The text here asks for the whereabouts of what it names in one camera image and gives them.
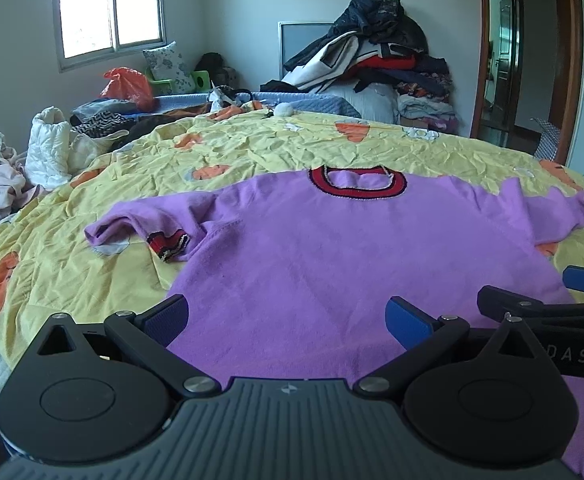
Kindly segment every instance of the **yellow blanket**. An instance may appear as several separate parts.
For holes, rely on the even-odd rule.
[[[550,186],[573,194],[584,187],[582,176],[568,176],[553,164],[543,168],[530,155],[479,140],[413,139],[399,126],[326,114],[263,120],[264,114],[160,126],[127,151],[99,157],[75,182],[1,224],[0,353],[8,365],[16,365],[50,314],[63,311],[77,322],[101,322],[117,310],[143,312],[163,299],[181,264],[160,261],[135,237],[104,248],[108,254],[96,253],[85,240],[83,228],[117,202],[216,189],[259,173],[322,164],[455,174],[491,192],[512,176],[528,194],[545,194]],[[584,230],[539,250],[560,271],[584,266]],[[583,294],[574,296],[584,301]]]

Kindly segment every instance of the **neckline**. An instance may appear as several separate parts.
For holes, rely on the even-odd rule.
[[[351,171],[358,175],[363,174],[384,174],[390,179],[390,183],[381,189],[360,189],[358,187],[336,187],[328,178],[330,171]],[[342,169],[321,166],[315,170],[310,170],[310,180],[322,192],[332,196],[344,198],[356,198],[358,200],[374,200],[380,198],[392,198],[398,196],[407,188],[407,180],[399,171],[393,171],[384,166],[375,166],[374,168],[356,168]]]

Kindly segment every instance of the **black jacket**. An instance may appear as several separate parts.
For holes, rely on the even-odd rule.
[[[352,0],[329,32],[285,64],[288,72],[306,64],[334,38],[356,30],[372,43],[398,43],[416,52],[427,52],[427,39],[418,24],[405,15],[400,0]]]

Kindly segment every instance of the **window frame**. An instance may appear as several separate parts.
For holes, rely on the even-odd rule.
[[[165,46],[165,17],[163,9],[163,0],[158,2],[158,18],[159,18],[159,34],[160,38],[157,40],[137,41],[136,43],[126,43],[121,45],[118,41],[118,20],[117,20],[117,1],[112,0],[112,9],[110,10],[110,20],[114,24],[112,27],[112,43],[113,46],[102,48],[100,50],[93,50],[78,56],[66,57],[63,45],[63,28],[61,26],[61,0],[53,0],[54,12],[54,41],[56,42],[56,57],[58,59],[59,72],[66,72],[80,66],[95,63],[101,60],[113,59],[120,56],[128,56],[147,48],[157,48]]]

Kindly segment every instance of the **floral pillow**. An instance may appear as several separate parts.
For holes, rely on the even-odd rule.
[[[154,79],[174,79],[173,88],[179,94],[192,94],[196,91],[197,85],[183,56],[177,51],[176,41],[160,48],[144,50],[143,55],[146,56]]]

